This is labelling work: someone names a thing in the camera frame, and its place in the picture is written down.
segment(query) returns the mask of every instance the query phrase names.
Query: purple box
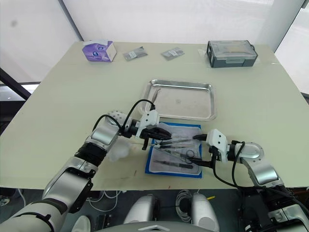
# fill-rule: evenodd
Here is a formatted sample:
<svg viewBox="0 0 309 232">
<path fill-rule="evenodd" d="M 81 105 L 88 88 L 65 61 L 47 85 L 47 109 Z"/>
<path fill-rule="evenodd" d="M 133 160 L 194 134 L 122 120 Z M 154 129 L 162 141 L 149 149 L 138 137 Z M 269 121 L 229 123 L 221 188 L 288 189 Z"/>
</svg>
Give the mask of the purple box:
<svg viewBox="0 0 309 232">
<path fill-rule="evenodd" d="M 114 43 L 107 40 L 84 42 L 83 53 L 89 61 L 112 62 L 117 51 Z"/>
</svg>

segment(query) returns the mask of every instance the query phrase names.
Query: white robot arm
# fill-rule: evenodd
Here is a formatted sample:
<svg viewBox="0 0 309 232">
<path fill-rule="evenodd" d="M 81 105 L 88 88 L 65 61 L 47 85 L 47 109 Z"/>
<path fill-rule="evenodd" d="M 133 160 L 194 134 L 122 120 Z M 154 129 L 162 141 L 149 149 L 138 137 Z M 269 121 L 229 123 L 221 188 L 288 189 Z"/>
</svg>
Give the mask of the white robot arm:
<svg viewBox="0 0 309 232">
<path fill-rule="evenodd" d="M 309 232 L 309 219 L 304 211 L 307 209 L 290 195 L 290 192 L 284 186 L 284 182 L 277 174 L 274 167 L 267 161 L 264 151 L 259 144 L 232 141 L 228 143 L 226 136 L 217 129 L 211 130 L 207 135 L 203 135 L 203 140 L 210 147 L 212 153 L 211 161 L 201 159 L 190 159 L 193 163 L 206 166 L 213 169 L 215 177 L 220 179 L 215 172 L 216 161 L 226 163 L 228 161 L 244 164 L 248 169 L 248 174 L 254 187 L 238 186 L 233 177 L 234 183 L 227 183 L 240 190 L 255 189 L 261 195 L 264 204 L 268 209 L 268 217 L 273 224 L 290 225 L 301 222 L 301 231 Z M 247 232 L 258 231 L 253 225 L 247 225 Z"/>
<path fill-rule="evenodd" d="M 169 132 L 156 127 L 159 115 L 153 103 L 151 104 L 150 112 L 143 114 L 141 121 L 134 120 L 118 111 L 105 115 L 104 123 L 94 128 L 83 146 L 48 183 L 42 200 L 30 203 L 18 211 L 0 225 L 0 231 L 60 231 L 67 213 L 79 211 L 86 201 L 93 186 L 91 178 L 119 135 L 128 138 L 136 135 L 144 139 L 143 149 L 146 149 L 149 138 L 171 139 Z"/>
</svg>

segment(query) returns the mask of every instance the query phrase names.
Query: floor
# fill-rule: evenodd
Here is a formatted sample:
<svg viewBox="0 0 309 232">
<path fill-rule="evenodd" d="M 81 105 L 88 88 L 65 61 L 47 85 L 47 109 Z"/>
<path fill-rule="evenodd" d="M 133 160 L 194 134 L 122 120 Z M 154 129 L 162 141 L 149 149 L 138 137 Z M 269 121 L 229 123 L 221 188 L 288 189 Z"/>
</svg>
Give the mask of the floor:
<svg viewBox="0 0 309 232">
<path fill-rule="evenodd" d="M 24 103 L 25 101 L 0 101 L 0 135 Z"/>
<path fill-rule="evenodd" d="M 121 193 L 118 198 L 117 207 L 109 212 L 112 215 L 111 226 L 122 224 L 127 213 L 129 212 L 133 203 L 141 196 L 153 194 L 160 201 L 160 217 L 163 221 L 181 221 L 175 211 L 175 199 L 179 190 L 152 190 L 152 191 L 127 191 Z M 110 196 L 114 195 L 114 191 L 108 191 Z M 206 197 L 215 196 L 210 200 L 213 209 L 217 215 L 221 231 L 238 231 L 237 209 L 240 206 L 240 197 L 234 189 L 202 189 L 201 194 Z M 27 203 L 41 199 L 42 190 L 26 189 L 24 196 Z M 95 207 L 100 209 L 109 209 L 114 206 L 115 199 L 103 198 L 98 203 L 93 203 Z M 23 207 L 23 201 L 20 197 L 12 199 L 7 205 L 0 207 L 0 223 L 7 220 L 10 216 L 16 213 Z M 81 215 L 86 215 L 90 218 L 92 229 L 96 226 L 96 218 L 102 215 L 93 209 L 88 202 L 86 202 L 81 210 L 75 214 L 68 214 L 61 232 L 70 232 L 76 219 Z"/>
</svg>

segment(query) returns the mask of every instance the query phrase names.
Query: small plastic bag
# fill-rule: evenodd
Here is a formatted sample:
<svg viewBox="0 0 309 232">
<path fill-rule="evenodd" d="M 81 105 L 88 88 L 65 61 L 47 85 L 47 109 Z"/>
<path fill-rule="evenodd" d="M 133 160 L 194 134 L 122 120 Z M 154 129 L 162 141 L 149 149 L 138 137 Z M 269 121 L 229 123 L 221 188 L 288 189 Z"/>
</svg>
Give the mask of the small plastic bag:
<svg viewBox="0 0 309 232">
<path fill-rule="evenodd" d="M 171 50 L 168 50 L 166 52 L 161 53 L 161 55 L 163 55 L 165 57 L 165 59 L 167 59 L 167 60 L 174 59 L 176 57 L 182 56 L 183 54 L 184 54 L 184 52 L 178 47 L 175 47 Z"/>
<path fill-rule="evenodd" d="M 143 47 L 135 48 L 132 51 L 124 53 L 124 57 L 127 61 L 138 58 L 138 57 L 144 57 L 146 55 L 148 54 L 146 53 Z"/>
</svg>

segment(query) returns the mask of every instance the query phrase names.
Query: stainless steel tray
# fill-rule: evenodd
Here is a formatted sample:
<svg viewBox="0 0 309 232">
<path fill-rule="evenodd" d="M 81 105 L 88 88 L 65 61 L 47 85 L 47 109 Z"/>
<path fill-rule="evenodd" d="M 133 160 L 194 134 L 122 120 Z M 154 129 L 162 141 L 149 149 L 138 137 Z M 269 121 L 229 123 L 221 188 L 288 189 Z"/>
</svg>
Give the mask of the stainless steel tray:
<svg viewBox="0 0 309 232">
<path fill-rule="evenodd" d="M 216 118 L 215 92 L 211 84 L 152 80 L 142 98 L 154 102 L 161 117 L 196 121 Z M 141 113 L 149 110 L 150 104 L 141 104 Z"/>
</svg>

